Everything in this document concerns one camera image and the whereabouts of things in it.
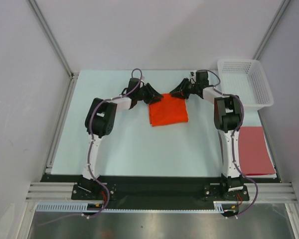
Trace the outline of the orange t shirt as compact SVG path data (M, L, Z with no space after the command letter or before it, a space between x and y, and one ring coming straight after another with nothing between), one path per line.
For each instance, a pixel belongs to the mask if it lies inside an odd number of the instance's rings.
M163 94L159 102L149 105L149 122L153 127L188 122L185 99Z

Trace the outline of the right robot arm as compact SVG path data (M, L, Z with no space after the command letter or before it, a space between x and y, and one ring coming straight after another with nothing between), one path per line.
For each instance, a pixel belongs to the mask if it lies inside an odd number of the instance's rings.
M203 84L199 80L192 82L188 78L184 78L170 94L179 99L197 95L214 105L214 125L221 144L222 177L226 180L240 180L242 170L239 163L238 138L244 120L244 109L239 97L223 93L215 86Z

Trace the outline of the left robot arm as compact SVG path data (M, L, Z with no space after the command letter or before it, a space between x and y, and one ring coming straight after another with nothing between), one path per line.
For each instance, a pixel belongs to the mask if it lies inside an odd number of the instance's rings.
M137 102L143 101L147 105L160 102L163 95L158 93L149 83L131 83L119 96L100 99L95 98L90 106L85 119L85 127L91 136L88 149L87 163L83 169L82 176L93 180L99 177L97 171L97 159L100 144L104 137L108 136L114 127L116 113L132 109Z

